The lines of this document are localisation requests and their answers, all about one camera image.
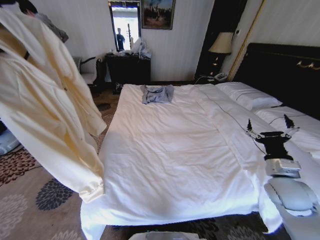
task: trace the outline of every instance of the floral rug pattern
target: floral rug pattern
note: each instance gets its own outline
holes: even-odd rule
[[[96,95],[103,120],[110,125],[119,96],[110,90]],[[100,148],[105,130],[96,137]],[[84,240],[78,194],[53,178],[25,148],[0,156],[0,240]],[[107,226],[102,240],[128,240],[136,233],[197,233],[207,240],[290,240],[284,228],[274,234],[258,213],[229,215],[149,226]]]

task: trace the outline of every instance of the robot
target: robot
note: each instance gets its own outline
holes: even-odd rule
[[[320,206],[316,194],[301,181],[298,161],[288,155],[284,143],[299,130],[294,122],[284,115],[287,131],[256,133],[249,119],[246,134],[256,142],[264,144],[266,174],[272,178],[264,185],[271,201],[278,209],[283,225],[292,240],[320,240]],[[308,216],[292,215],[292,212],[311,212]]]

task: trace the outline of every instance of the hanging coat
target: hanging coat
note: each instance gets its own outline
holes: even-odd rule
[[[104,167],[89,133],[107,125],[70,53],[34,17],[0,8],[0,23],[1,121],[58,181],[98,198]]]

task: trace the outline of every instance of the patterned carpet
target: patterned carpet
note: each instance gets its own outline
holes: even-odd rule
[[[109,125],[119,96],[107,90],[94,95]],[[95,138],[101,145],[105,130]],[[0,157],[0,240],[82,240],[79,196],[53,178],[25,148]],[[207,240],[289,240],[280,228],[266,231],[259,214],[229,215],[151,226],[107,226],[101,239],[128,240],[135,233],[177,231]]]

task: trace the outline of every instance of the black headboard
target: black headboard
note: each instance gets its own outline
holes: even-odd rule
[[[234,81],[320,120],[320,47],[250,43]]]

